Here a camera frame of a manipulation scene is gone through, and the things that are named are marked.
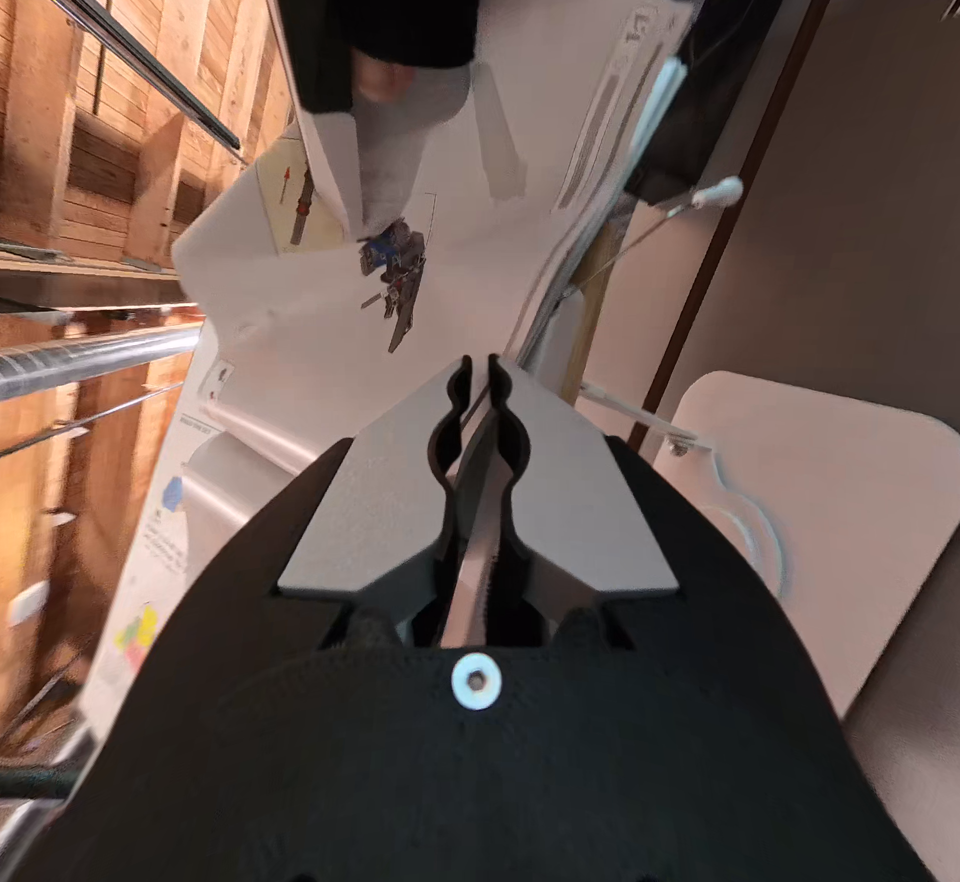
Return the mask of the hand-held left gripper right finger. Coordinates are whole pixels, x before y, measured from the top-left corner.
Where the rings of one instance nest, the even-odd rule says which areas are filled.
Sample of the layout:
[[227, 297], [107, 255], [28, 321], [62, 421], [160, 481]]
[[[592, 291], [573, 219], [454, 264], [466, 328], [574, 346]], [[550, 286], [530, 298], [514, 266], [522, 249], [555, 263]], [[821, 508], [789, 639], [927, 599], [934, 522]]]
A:
[[677, 577], [606, 437], [510, 360], [488, 358], [508, 478], [490, 601], [498, 622], [676, 593]]

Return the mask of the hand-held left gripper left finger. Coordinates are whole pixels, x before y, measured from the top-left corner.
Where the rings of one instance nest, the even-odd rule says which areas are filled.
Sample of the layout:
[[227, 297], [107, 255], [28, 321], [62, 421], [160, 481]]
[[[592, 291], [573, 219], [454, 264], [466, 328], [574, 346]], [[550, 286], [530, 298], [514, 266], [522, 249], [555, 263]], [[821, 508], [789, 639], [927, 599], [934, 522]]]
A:
[[463, 452], [473, 362], [450, 363], [352, 440], [277, 587], [409, 623], [439, 596], [459, 544], [449, 478]]

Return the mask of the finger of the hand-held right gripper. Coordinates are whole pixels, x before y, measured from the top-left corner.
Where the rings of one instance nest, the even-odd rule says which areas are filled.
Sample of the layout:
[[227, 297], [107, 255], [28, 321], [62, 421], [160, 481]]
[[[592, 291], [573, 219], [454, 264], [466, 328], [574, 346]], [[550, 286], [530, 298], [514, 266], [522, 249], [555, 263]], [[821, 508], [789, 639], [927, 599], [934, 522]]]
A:
[[334, 0], [266, 0], [315, 189], [354, 235], [352, 56]]
[[472, 70], [355, 64], [356, 125], [363, 228], [387, 228], [410, 200], [433, 131], [465, 106]]

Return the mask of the lego instruction booklet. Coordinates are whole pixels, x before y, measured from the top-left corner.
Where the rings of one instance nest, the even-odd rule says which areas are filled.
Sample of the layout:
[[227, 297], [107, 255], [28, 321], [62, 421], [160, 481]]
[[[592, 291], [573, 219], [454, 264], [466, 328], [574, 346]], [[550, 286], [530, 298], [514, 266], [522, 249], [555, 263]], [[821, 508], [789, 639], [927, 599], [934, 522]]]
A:
[[685, 66], [681, 0], [481, 0], [470, 90], [387, 228], [354, 235], [299, 127], [174, 247], [224, 376], [210, 418], [298, 474], [463, 355], [514, 352], [591, 244]]

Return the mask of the white printed task sheet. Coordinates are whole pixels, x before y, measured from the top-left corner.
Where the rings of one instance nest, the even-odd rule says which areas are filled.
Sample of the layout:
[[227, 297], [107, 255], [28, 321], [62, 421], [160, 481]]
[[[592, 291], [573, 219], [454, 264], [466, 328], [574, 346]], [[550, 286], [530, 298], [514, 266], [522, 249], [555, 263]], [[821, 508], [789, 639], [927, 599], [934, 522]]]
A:
[[205, 332], [159, 447], [118, 589], [106, 615], [78, 712], [102, 744], [162, 627], [186, 590], [184, 467], [220, 428], [201, 414], [199, 392], [217, 359]]

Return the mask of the white metal stand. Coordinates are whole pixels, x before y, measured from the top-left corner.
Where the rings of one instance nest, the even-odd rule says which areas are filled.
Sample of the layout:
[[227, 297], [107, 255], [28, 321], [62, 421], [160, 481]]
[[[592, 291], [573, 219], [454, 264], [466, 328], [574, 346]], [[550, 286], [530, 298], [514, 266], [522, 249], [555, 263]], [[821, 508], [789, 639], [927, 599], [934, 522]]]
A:
[[958, 528], [958, 432], [729, 371], [670, 420], [581, 375], [572, 391], [659, 438], [654, 468], [778, 597], [844, 718]]

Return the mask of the silver ventilation duct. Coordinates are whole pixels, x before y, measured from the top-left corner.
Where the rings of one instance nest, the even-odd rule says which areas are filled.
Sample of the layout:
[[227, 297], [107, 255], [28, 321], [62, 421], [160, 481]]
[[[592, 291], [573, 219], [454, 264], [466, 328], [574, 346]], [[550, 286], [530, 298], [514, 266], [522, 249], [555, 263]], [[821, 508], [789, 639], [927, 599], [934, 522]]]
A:
[[192, 353], [201, 330], [202, 325], [198, 323], [139, 328], [127, 333], [80, 336], [4, 348], [1, 352], [1, 401]]

